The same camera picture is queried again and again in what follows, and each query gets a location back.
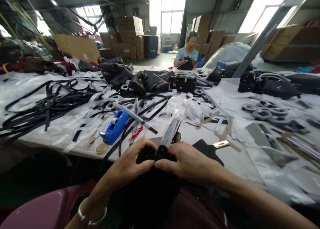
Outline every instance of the floor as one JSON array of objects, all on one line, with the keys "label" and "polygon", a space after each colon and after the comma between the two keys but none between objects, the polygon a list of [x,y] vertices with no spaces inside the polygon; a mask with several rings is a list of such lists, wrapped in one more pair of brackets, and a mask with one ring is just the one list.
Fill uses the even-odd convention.
[{"label": "floor", "polygon": [[[123,61],[125,64],[133,64],[133,65],[143,65],[143,66],[165,66],[165,67],[171,67],[173,66],[173,57],[175,57],[176,54],[171,53],[160,53],[156,58],[151,57],[145,57],[142,60],[133,60],[130,58],[124,58]],[[307,66],[305,63],[267,63],[264,62],[263,64],[258,66],[258,69],[263,71],[270,71],[270,72],[279,72],[284,70],[294,71],[299,66]]]}]

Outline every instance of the worker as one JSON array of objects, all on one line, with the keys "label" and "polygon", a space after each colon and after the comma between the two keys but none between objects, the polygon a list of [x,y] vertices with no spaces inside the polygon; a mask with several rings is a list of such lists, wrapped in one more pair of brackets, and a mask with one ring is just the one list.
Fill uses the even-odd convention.
[{"label": "worker", "polygon": [[187,37],[187,46],[179,49],[177,56],[173,62],[175,67],[180,65],[181,69],[192,70],[198,65],[199,52],[194,49],[198,43],[198,34],[195,31],[190,31]]},{"label": "worker", "polygon": [[[242,180],[186,142],[178,142],[169,147],[169,152],[176,156],[177,162],[163,159],[157,162],[146,160],[136,164],[136,155],[145,146],[157,150],[156,145],[146,138],[141,138],[131,145],[109,168],[90,196],[82,203],[79,209],[85,219],[81,221],[77,213],[65,229],[86,228],[89,221],[97,222],[102,219],[112,192],[129,184],[152,167],[175,174],[188,182],[210,185],[229,192],[262,227],[318,228],[287,204]],[[206,200],[196,198],[190,191],[181,187],[172,204],[175,209],[170,210],[168,215],[170,220],[167,218],[168,222],[165,222],[164,228],[231,228],[222,209],[215,205],[210,210],[209,206],[203,206],[205,202]]]}]

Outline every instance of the fluorescent light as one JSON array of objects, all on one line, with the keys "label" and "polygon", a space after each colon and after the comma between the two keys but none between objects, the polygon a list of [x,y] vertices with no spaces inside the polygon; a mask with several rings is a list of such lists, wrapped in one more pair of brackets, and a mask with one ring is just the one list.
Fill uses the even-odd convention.
[{"label": "fluorescent light", "polygon": [[57,2],[55,2],[54,0],[51,0],[51,2],[52,2],[55,6],[58,5]]}]

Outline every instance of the silver bracelet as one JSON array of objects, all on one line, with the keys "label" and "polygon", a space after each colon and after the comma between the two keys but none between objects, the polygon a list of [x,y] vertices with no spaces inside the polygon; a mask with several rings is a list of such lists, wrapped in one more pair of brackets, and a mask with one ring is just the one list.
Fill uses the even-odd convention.
[{"label": "silver bracelet", "polygon": [[[80,206],[79,206],[79,208],[78,208],[78,214],[79,214],[79,216],[80,216],[80,220],[81,220],[81,221],[84,221],[84,219],[86,219],[86,216],[84,216],[84,215],[82,214],[82,212],[81,212],[81,206],[82,206],[82,204],[83,204],[87,199],[88,199],[88,198],[84,199],[84,200],[81,202],[81,204],[80,204]],[[96,221],[96,222],[89,221],[87,227],[99,225],[99,224],[102,222],[102,220],[106,217],[106,214],[107,214],[107,207],[106,207],[105,210],[104,210],[104,215],[103,215],[103,217],[102,217],[99,221]]]}]

